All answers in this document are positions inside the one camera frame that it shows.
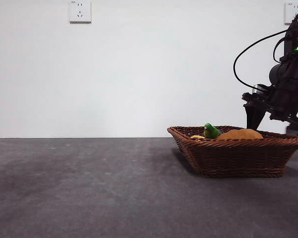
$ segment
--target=brown wicker basket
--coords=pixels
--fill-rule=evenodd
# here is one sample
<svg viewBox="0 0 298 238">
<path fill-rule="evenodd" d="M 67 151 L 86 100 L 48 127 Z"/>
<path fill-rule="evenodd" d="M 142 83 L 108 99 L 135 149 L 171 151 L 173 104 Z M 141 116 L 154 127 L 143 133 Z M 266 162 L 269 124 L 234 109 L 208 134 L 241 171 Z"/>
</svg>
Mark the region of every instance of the brown wicker basket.
<svg viewBox="0 0 298 238">
<path fill-rule="evenodd" d="M 217 126 L 222 132 L 241 129 Z M 298 149 L 298 136 L 258 131 L 263 139 L 191 139 L 204 127 L 174 126 L 167 129 L 192 168 L 210 178 L 281 177 L 286 163 Z"/>
</svg>

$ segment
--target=electrical outlet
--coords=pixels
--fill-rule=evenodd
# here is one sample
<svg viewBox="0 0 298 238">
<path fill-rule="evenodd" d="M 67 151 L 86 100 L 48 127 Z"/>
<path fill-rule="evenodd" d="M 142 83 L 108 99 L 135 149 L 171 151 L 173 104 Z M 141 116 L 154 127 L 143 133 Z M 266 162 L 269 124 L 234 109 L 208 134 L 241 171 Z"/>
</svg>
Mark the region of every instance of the electrical outlet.
<svg viewBox="0 0 298 238">
<path fill-rule="evenodd" d="M 285 3 L 285 24 L 291 24 L 292 20 L 298 13 L 298 1 Z"/>
<path fill-rule="evenodd" d="M 70 23 L 91 23 L 91 0 L 70 1 Z"/>
</svg>

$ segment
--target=concrete floor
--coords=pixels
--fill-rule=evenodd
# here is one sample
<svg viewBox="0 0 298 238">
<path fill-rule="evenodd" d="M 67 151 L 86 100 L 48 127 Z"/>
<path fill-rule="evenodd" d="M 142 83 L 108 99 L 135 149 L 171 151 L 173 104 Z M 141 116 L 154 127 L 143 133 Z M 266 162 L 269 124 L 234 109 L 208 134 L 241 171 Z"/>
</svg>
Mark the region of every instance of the concrete floor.
<svg viewBox="0 0 298 238">
<path fill-rule="evenodd" d="M 0 238 L 298 238 L 282 178 L 202 178 L 172 138 L 0 139 Z"/>
</svg>

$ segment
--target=green toy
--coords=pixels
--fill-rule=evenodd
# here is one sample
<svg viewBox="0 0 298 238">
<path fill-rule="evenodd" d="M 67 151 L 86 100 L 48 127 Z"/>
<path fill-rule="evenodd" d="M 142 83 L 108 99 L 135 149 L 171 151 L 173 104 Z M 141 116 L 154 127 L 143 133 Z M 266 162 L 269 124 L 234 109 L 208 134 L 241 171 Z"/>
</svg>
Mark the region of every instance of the green toy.
<svg viewBox="0 0 298 238">
<path fill-rule="evenodd" d="M 212 126 L 210 123 L 206 123 L 204 125 L 204 136 L 210 139 L 215 139 L 220 135 L 220 131 L 215 127 Z"/>
</svg>

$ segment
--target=black cable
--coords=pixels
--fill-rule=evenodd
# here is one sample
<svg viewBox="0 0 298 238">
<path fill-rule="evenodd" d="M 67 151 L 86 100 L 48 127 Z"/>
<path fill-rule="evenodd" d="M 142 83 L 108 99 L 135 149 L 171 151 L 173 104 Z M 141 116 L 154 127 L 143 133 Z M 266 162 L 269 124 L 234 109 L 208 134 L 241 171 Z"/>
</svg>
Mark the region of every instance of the black cable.
<svg viewBox="0 0 298 238">
<path fill-rule="evenodd" d="M 274 48 L 274 51 L 273 51 L 273 58 L 274 58 L 274 61 L 276 61 L 277 63 L 281 63 L 281 62 L 279 62 L 279 61 L 276 60 L 276 58 L 275 58 L 275 52 L 276 52 L 277 47 L 278 47 L 278 46 L 280 45 L 280 43 L 283 42 L 284 40 L 285 40 L 285 37 L 281 38 L 281 39 L 277 42 L 277 44 L 276 44 L 276 46 L 275 46 L 275 48 Z"/>
<path fill-rule="evenodd" d="M 297 28 L 297 27 L 298 27 L 298 25 L 296 25 L 296 26 L 294 26 L 294 27 L 291 27 L 291 28 L 288 28 L 287 30 L 284 30 L 284 31 L 275 33 L 275 34 L 273 34 L 273 35 L 266 36 L 266 37 L 264 37 L 264 38 L 262 38 L 262 39 L 256 41 L 255 43 L 251 44 L 251 45 L 250 45 L 249 47 L 247 47 L 245 50 L 243 50 L 243 51 L 236 57 L 236 59 L 235 59 L 235 61 L 234 61 L 234 64 L 233 64 L 233 71 L 234 71 L 234 75 L 235 75 L 235 77 L 237 78 L 237 80 L 238 80 L 239 82 L 241 82 L 242 84 L 244 84 L 245 86 L 247 86 L 247 87 L 256 89 L 256 90 L 261 91 L 261 92 L 265 92 L 264 90 L 261 90 L 261 89 L 259 89 L 259 88 L 253 87 L 253 86 L 251 86 L 251 85 L 249 85 L 249 84 L 247 84 L 247 83 L 244 83 L 242 80 L 239 79 L 239 77 L 238 77 L 237 74 L 236 74 L 236 70 L 235 70 L 236 62 L 237 62 L 238 58 L 239 58 L 242 54 L 244 54 L 249 48 L 253 47 L 253 46 L 256 45 L 257 43 L 259 43 L 259 42 L 261 42 L 261 41 L 264 41 L 264 40 L 266 40 L 266 39 L 268 39 L 268 38 L 277 36 L 277 35 L 279 35 L 279 34 L 285 33 L 285 32 L 287 32 L 287 31 L 293 30 L 294 28 Z"/>
</svg>

